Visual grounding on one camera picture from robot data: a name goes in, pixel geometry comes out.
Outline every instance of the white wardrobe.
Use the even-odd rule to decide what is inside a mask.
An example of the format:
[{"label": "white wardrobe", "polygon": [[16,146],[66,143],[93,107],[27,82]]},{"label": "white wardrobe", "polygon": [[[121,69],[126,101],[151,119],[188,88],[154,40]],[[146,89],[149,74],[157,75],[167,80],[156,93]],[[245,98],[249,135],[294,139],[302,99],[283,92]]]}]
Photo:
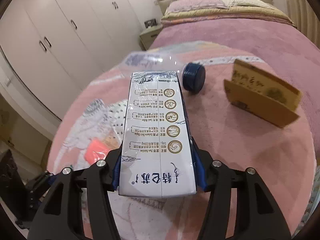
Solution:
[{"label": "white wardrobe", "polygon": [[0,46],[25,86],[60,119],[97,76],[141,50],[128,0],[13,0]]}]

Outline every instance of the pink blanket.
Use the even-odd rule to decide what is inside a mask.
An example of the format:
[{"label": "pink blanket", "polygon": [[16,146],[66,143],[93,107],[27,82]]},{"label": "pink blanket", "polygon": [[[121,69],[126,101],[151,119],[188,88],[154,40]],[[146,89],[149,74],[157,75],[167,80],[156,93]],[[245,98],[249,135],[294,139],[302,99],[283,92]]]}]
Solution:
[{"label": "pink blanket", "polygon": [[320,155],[320,50],[294,27],[256,19],[217,19],[164,28],[151,48],[211,41],[255,54],[303,92],[305,110]]},{"label": "pink blanket", "polygon": [[[278,202],[293,233],[310,198],[315,172],[315,154],[308,120],[299,106],[300,118],[284,129],[245,112],[228,102],[223,79],[230,79],[235,58],[274,73],[255,55],[217,44],[181,44],[170,49],[181,62],[200,61],[206,80],[198,95],[183,89],[191,134],[198,146],[213,159],[230,168],[254,167]],[[118,143],[123,134],[130,79],[119,68],[104,73],[79,95],[68,110],[52,144],[48,170],[60,172],[66,166],[75,170],[89,164],[84,155],[91,140]],[[208,193],[188,197],[141,199],[109,194],[120,236],[125,240],[194,240],[201,228]],[[83,196],[83,219],[87,236],[92,236]],[[232,195],[227,236],[233,233],[236,204]]]}]

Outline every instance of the milk carton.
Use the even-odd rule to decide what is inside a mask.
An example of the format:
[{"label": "milk carton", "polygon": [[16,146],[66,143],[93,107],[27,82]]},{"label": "milk carton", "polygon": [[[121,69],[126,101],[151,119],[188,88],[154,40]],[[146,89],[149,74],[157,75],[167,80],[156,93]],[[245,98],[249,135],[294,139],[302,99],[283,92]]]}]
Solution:
[{"label": "milk carton", "polygon": [[134,72],[119,194],[167,198],[195,193],[190,137],[177,73]]}]

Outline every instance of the orange item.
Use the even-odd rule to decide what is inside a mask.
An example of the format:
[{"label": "orange item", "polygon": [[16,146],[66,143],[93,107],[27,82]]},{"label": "orange item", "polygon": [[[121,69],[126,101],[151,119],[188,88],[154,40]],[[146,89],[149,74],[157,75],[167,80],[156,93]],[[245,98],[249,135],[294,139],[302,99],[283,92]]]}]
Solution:
[{"label": "orange item", "polygon": [[87,148],[84,158],[90,165],[92,165],[98,160],[104,160],[109,151],[111,151],[110,147],[98,139],[93,139]]}]

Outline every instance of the brown cardboard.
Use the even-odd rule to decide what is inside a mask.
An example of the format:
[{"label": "brown cardboard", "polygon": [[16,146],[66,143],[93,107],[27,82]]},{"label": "brown cardboard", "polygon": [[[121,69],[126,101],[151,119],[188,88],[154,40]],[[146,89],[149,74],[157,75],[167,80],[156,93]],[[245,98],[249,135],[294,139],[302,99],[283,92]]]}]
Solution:
[{"label": "brown cardboard", "polygon": [[275,99],[295,111],[301,99],[301,93],[284,80],[259,69],[249,63],[235,60],[232,82],[261,95]]},{"label": "brown cardboard", "polygon": [[234,84],[229,80],[224,80],[224,88],[231,104],[278,127],[283,128],[299,118],[295,112],[278,101]]}]

